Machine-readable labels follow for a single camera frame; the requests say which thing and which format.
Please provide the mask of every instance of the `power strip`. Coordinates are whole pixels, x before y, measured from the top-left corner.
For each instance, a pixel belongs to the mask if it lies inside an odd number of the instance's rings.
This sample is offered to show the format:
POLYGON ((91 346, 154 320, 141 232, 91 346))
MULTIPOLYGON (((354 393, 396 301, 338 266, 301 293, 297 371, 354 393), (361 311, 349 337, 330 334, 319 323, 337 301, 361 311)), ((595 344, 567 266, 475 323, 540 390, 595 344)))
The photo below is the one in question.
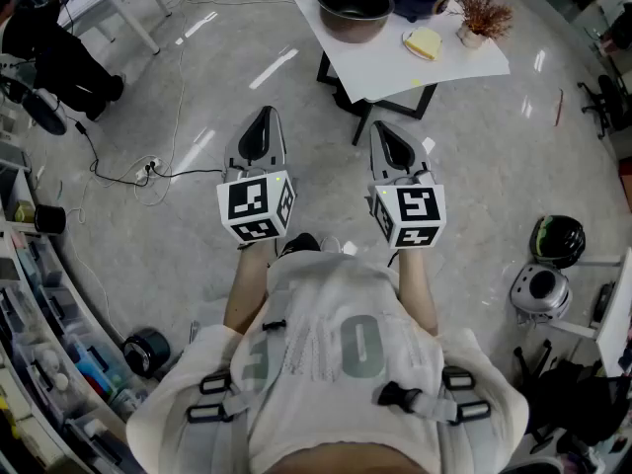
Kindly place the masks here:
MULTIPOLYGON (((158 172, 159 174, 161 174, 163 172, 163 169, 165 168, 165 162, 163 162, 158 157, 153 158, 151 161, 154 162, 154 170, 158 172)), ((141 181, 144 181, 147 178, 147 167, 151 167, 151 164, 149 162, 143 165, 142 169, 139 169, 138 172, 136 172, 137 183, 140 183, 141 181)), ((155 173, 153 173, 151 168, 149 169, 149 177, 150 178, 158 177, 155 173)))

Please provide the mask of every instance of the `shoe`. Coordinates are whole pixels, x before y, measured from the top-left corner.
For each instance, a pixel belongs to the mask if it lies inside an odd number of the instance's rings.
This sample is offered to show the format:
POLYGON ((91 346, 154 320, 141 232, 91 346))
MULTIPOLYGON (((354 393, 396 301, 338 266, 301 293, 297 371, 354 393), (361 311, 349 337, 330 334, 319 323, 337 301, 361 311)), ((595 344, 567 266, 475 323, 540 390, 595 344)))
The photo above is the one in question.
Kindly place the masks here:
POLYGON ((298 237, 285 244, 279 258, 296 251, 320 251, 320 248, 318 247, 318 242, 311 234, 301 233, 298 237))
POLYGON ((99 110, 89 112, 89 113, 86 112, 86 118, 88 118, 92 122, 97 122, 99 119, 101 119, 101 117, 106 112, 109 106, 110 106, 110 102, 104 101, 103 106, 99 110))
POLYGON ((124 72, 121 72, 119 75, 114 75, 113 77, 117 78, 119 84, 117 95, 111 99, 111 102, 116 102, 122 96, 122 92, 125 91, 125 80, 127 76, 124 72))
POLYGON ((325 253, 342 253, 340 241, 333 235, 328 235, 320 243, 320 250, 325 253))

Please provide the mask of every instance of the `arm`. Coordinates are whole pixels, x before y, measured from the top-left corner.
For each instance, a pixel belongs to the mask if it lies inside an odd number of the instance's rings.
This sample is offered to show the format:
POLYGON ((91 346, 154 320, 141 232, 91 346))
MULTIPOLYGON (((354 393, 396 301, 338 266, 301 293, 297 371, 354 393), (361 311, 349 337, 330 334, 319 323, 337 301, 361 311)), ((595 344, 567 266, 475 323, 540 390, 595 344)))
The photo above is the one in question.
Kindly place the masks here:
POLYGON ((224 325, 245 334, 266 301, 272 241, 257 242, 241 252, 228 295, 224 325))
POLYGON ((61 1, 48 0, 45 4, 35 7, 32 12, 36 19, 41 20, 42 23, 54 25, 59 19, 61 1))
POLYGON ((438 324, 435 303, 421 249, 399 250, 399 301, 420 327, 436 336, 438 324))

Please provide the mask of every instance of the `small white pot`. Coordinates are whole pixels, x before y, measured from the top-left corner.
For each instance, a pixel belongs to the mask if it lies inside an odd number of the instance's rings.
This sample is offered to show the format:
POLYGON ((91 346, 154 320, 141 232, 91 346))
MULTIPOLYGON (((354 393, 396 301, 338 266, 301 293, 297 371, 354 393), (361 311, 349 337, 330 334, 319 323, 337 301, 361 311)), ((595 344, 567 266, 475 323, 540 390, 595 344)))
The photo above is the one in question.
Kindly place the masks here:
POLYGON ((467 28, 465 23, 461 25, 461 28, 458 29, 456 34, 461 39, 461 42, 463 42, 463 45, 465 45, 465 47, 469 47, 470 49, 478 49, 487 39, 485 36, 479 36, 478 34, 472 32, 469 28, 467 28))

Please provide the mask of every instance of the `black pot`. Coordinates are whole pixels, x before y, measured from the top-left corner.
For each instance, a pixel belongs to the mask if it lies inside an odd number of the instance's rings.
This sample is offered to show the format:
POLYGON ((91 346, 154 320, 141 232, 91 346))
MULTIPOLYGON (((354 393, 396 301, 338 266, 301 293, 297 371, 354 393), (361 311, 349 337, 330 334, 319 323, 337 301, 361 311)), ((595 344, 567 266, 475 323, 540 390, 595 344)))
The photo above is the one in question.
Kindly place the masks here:
POLYGON ((36 230, 38 232, 59 235, 66 229, 66 211, 54 205, 36 207, 36 230))
POLYGON ((373 39, 393 12, 393 0, 318 0, 320 19, 328 32, 343 42, 373 39))
POLYGON ((171 355, 165 337, 151 327, 143 328, 127 338, 122 352, 129 368, 143 377, 151 377, 171 355))

